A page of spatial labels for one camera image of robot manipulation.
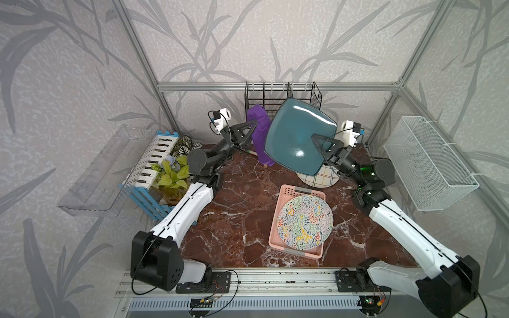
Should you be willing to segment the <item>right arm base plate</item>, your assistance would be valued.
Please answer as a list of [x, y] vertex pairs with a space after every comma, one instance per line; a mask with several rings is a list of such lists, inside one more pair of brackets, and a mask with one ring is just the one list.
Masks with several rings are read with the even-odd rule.
[[375, 285], [366, 272], [358, 273], [356, 270], [348, 268], [341, 268], [335, 272], [335, 282], [338, 292], [371, 292], [375, 294], [391, 291], [386, 286]]

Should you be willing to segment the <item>colourful patterned round plate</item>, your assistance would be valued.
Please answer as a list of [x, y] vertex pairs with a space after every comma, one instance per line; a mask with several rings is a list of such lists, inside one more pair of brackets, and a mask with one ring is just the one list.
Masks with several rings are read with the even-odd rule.
[[322, 245], [334, 227], [330, 206], [320, 197], [298, 196], [282, 206], [277, 231], [282, 242], [292, 249], [311, 250]]

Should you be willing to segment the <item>teal square plate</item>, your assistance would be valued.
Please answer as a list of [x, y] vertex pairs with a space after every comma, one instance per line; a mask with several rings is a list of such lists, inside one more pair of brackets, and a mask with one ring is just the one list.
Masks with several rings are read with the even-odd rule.
[[270, 125], [265, 153], [289, 170], [315, 176], [323, 166], [323, 158], [312, 136], [327, 138], [336, 130], [337, 123], [328, 115], [299, 99], [288, 98]]

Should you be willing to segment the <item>purple cloth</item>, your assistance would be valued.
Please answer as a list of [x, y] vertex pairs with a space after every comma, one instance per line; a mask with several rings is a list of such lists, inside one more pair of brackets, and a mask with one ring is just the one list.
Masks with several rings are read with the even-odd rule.
[[247, 121], [256, 120], [257, 126], [252, 134], [252, 140], [258, 161], [264, 166], [273, 166], [275, 161], [265, 153], [266, 137], [269, 132], [271, 121], [269, 115], [259, 104], [247, 110]]

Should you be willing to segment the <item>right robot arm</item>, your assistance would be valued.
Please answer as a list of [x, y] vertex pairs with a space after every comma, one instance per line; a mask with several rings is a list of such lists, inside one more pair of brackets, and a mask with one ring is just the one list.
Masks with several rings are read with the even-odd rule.
[[415, 259], [416, 270], [370, 260], [364, 265], [368, 278], [404, 292], [418, 300], [436, 317], [454, 317], [476, 299], [480, 265], [470, 256], [460, 257], [448, 249], [403, 212], [385, 192], [395, 182], [395, 168], [388, 158], [358, 163], [351, 147], [332, 136], [311, 137], [323, 161], [357, 183], [353, 190], [356, 206], [388, 231]]

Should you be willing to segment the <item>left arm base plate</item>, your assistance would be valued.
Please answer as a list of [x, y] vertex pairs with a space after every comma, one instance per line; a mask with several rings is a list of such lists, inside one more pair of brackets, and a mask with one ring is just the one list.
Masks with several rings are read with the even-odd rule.
[[228, 294], [230, 290], [231, 273], [206, 270], [204, 277], [198, 283], [187, 282], [176, 286], [177, 294]]

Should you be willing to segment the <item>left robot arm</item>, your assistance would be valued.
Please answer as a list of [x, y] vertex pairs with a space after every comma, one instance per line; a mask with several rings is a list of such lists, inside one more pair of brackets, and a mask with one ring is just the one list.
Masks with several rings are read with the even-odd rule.
[[246, 151], [257, 127], [256, 120], [228, 125], [214, 120], [223, 136], [211, 149], [189, 152], [187, 163], [193, 176], [184, 197], [175, 208], [149, 232], [138, 232], [131, 249], [131, 279], [167, 292], [182, 287], [191, 292], [207, 292], [212, 286], [210, 266], [196, 260], [185, 260], [180, 245], [202, 210], [217, 196], [223, 182], [221, 168], [235, 151]]

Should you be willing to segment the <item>white plaid round plate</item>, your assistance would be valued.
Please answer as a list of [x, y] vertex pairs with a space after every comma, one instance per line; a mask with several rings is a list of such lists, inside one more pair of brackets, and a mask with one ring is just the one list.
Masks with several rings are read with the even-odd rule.
[[303, 183], [313, 188], [329, 188], [339, 181], [339, 172], [335, 168], [323, 165], [314, 176], [296, 174]]

